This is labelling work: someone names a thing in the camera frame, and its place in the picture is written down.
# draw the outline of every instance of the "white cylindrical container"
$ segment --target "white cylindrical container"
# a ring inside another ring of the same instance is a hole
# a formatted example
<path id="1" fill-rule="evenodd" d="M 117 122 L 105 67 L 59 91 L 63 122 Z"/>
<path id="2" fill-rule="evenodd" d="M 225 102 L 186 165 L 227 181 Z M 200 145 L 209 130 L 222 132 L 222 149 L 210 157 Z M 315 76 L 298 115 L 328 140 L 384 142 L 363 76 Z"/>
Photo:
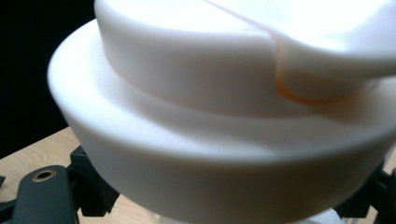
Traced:
<path id="1" fill-rule="evenodd" d="M 97 20 L 50 62 L 51 93 L 104 180 L 193 224 L 290 222 L 361 187 L 396 139 L 396 78 L 294 102 L 276 89 L 269 33 L 164 2 L 97 0 Z"/>

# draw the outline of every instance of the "dark wall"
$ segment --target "dark wall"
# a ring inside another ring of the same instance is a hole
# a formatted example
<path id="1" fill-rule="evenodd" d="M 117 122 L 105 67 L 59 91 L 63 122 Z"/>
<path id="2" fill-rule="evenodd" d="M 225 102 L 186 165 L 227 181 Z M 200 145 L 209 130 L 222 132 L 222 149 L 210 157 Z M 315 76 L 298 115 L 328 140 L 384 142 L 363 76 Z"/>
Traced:
<path id="1" fill-rule="evenodd" d="M 47 67 L 57 46 L 94 14 L 93 0 L 3 0 L 0 10 L 2 158 L 66 127 Z"/>

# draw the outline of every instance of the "wooden table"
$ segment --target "wooden table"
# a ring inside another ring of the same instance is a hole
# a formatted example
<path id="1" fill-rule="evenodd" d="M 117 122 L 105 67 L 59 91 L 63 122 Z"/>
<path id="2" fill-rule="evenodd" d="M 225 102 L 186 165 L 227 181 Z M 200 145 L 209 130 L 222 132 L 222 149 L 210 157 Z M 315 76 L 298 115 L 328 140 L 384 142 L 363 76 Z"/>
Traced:
<path id="1" fill-rule="evenodd" d="M 79 145 L 70 128 L 61 130 L 29 147 L 0 160 L 0 175 L 7 177 L 0 188 L 0 202 L 16 198 L 21 179 L 30 172 L 49 165 L 67 166 L 70 164 L 70 153 Z M 388 162 L 386 170 L 396 167 L 396 155 Z M 373 211 L 360 224 L 371 224 L 374 220 Z M 150 211 L 120 196 L 111 212 L 105 217 L 83 217 L 79 214 L 81 224 L 129 223 L 129 224 L 159 224 L 157 217 Z"/>

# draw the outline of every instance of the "wooden surface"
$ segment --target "wooden surface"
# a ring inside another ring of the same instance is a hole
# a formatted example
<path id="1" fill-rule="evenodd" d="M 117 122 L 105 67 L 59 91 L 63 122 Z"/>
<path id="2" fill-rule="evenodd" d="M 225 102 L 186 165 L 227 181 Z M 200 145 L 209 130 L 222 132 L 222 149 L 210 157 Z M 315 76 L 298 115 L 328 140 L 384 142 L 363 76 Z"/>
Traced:
<path id="1" fill-rule="evenodd" d="M 70 128 L 66 128 L 47 137 L 23 150 L 20 150 L 0 160 L 0 175 L 7 177 L 0 188 L 0 202 L 7 202 L 16 198 L 21 179 L 30 172 L 49 165 L 67 166 L 70 164 L 70 153 L 79 145 L 77 138 Z M 396 167 L 396 155 L 390 158 L 386 171 Z M 374 211 L 359 224 L 372 224 Z M 157 217 L 129 201 L 122 195 L 118 198 L 111 214 L 105 217 L 83 217 L 79 214 L 81 224 L 100 223 L 131 223 L 131 224 L 159 224 Z"/>

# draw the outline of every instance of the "black background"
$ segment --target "black background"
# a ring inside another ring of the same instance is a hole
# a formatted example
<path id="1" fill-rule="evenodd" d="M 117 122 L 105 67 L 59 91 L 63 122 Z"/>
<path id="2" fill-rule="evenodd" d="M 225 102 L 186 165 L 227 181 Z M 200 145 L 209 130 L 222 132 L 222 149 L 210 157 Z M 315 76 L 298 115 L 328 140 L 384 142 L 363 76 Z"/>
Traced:
<path id="1" fill-rule="evenodd" d="M 3 0 L 0 13 L 2 158 L 67 126 L 50 96 L 47 67 L 94 13 L 93 0 Z"/>

